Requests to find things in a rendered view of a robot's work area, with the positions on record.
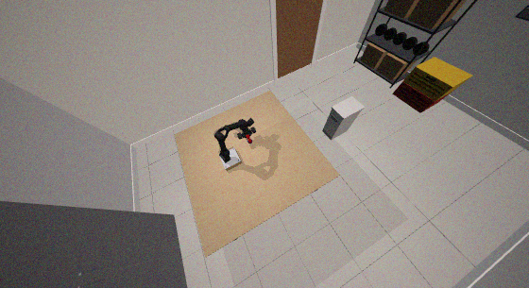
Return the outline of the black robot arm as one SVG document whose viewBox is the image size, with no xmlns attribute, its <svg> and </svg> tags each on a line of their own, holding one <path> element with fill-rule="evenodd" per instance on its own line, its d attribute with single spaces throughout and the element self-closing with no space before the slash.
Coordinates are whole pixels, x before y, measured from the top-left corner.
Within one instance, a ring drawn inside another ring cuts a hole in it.
<svg viewBox="0 0 529 288">
<path fill-rule="evenodd" d="M 230 161 L 230 151 L 226 148 L 225 140 L 228 137 L 228 134 L 231 130 L 240 128 L 242 131 L 248 131 L 248 127 L 252 126 L 254 124 L 254 121 L 252 118 L 249 120 L 241 119 L 237 123 L 225 125 L 222 128 L 218 129 L 216 133 L 214 134 L 215 139 L 219 142 L 220 145 L 220 154 L 219 156 L 222 158 L 222 160 L 226 163 Z M 221 131 L 226 130 L 225 136 L 221 133 Z"/>
</svg>

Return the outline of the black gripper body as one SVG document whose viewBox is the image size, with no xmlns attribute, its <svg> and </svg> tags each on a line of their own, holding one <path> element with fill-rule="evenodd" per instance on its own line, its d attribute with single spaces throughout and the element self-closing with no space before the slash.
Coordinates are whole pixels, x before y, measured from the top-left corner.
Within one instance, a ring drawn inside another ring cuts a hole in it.
<svg viewBox="0 0 529 288">
<path fill-rule="evenodd" d="M 242 139 L 243 137 L 245 137 L 245 135 L 248 135 L 249 133 L 256 133 L 256 129 L 255 127 L 252 127 L 251 129 L 249 129 L 248 131 L 243 131 L 243 134 L 241 134 L 241 132 L 237 133 L 237 136 L 240 139 Z M 243 136 L 243 137 L 242 137 Z"/>
</svg>

